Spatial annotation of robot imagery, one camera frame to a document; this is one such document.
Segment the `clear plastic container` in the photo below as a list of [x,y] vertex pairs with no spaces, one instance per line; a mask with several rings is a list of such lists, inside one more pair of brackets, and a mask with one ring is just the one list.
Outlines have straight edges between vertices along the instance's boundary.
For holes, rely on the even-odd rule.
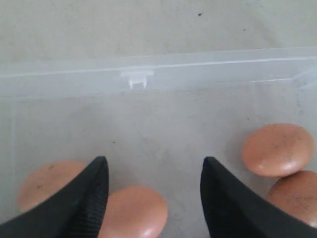
[[265,195],[274,180],[244,168],[243,140],[273,122],[317,138],[315,102],[317,48],[2,64],[0,220],[18,214],[16,192],[35,167],[106,155],[111,191],[145,185],[168,201],[161,237],[207,237],[204,157]]

